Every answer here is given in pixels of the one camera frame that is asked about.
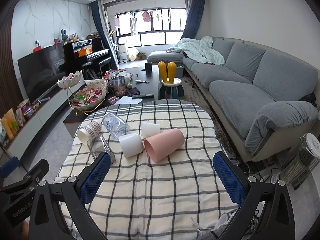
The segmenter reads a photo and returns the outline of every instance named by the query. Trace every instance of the gold stand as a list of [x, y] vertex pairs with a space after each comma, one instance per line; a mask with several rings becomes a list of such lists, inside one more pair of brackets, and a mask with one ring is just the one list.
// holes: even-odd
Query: gold stand
[[94, 112], [99, 106], [102, 105], [102, 103], [103, 103], [104, 100], [106, 100], [106, 99], [104, 98], [104, 99], [100, 102], [100, 104], [98, 104], [93, 110], [90, 110], [90, 111], [81, 111], [81, 110], [76, 110], [76, 109], [74, 109], [74, 108], [71, 106], [71, 103], [70, 103], [70, 99], [69, 99], [69, 95], [68, 95], [68, 90], [71, 92], [71, 94], [73, 95], [73, 97], [76, 98], [75, 94], [70, 90], [70, 88], [74, 87], [74, 86], [77, 85], [77, 84], [74, 84], [74, 85], [71, 86], [71, 87], [65, 88], [65, 90], [67, 91], [67, 97], [68, 97], [69, 106], [70, 106], [70, 108], [71, 108], [73, 111], [76, 111], [76, 116], [77, 116], [77, 117], [81, 116], [81, 114], [85, 114], [85, 115], [89, 116], [90, 114], [87, 114], [87, 113], [92, 113], [92, 112]]

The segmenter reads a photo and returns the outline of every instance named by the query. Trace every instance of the television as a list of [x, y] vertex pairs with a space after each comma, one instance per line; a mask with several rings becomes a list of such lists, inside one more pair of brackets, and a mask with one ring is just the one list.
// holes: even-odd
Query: television
[[23, 85], [31, 103], [43, 98], [57, 86], [66, 73], [63, 44], [33, 52], [18, 60]]

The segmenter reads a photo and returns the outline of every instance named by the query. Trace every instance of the white cup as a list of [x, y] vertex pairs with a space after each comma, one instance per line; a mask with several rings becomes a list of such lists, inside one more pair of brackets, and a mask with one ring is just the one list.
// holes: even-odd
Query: white cup
[[157, 123], [142, 122], [141, 135], [143, 138], [148, 138], [160, 133], [160, 125]]
[[88, 141], [92, 141], [95, 137], [97, 137], [101, 132], [101, 129], [101, 123], [92, 121], [88, 125], [80, 128], [77, 131], [77, 136], [83, 144], [86, 144]]
[[143, 143], [139, 134], [130, 133], [119, 137], [124, 157], [128, 158], [143, 152]]

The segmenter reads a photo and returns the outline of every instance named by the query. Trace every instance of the pink cup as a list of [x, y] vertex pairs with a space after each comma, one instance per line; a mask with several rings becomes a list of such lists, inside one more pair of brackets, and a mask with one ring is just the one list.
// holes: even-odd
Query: pink cup
[[175, 128], [146, 138], [144, 147], [155, 163], [173, 153], [184, 144], [183, 133]]

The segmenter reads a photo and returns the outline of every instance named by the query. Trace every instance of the patterned carpet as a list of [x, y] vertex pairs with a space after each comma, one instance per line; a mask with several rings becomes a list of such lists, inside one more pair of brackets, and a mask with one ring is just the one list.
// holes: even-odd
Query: patterned carpet
[[[249, 172], [248, 166], [250, 168], [250, 172], [257, 172], [262, 171], [268, 167], [271, 167], [278, 163], [277, 158], [274, 156], [267, 158], [263, 161], [259, 162], [247, 162], [247, 164], [243, 163], [242, 158], [240, 157], [236, 147], [234, 146], [233, 142], [231, 141], [229, 135], [225, 131], [223, 125], [221, 124], [219, 118], [216, 116], [213, 109], [207, 104], [206, 100], [202, 96], [200, 90], [195, 86], [192, 88], [192, 78], [187, 74], [181, 78], [182, 86], [184, 89], [184, 96], [180, 97], [179, 99], [185, 100], [191, 103], [194, 103], [204, 109], [212, 118], [215, 132], [218, 141], [222, 144], [225, 150], [228, 152], [228, 156], [231, 160], [234, 160], [236, 164], [239, 164], [239, 167], [244, 172]], [[172, 95], [167, 95], [166, 98], [172, 98]]]

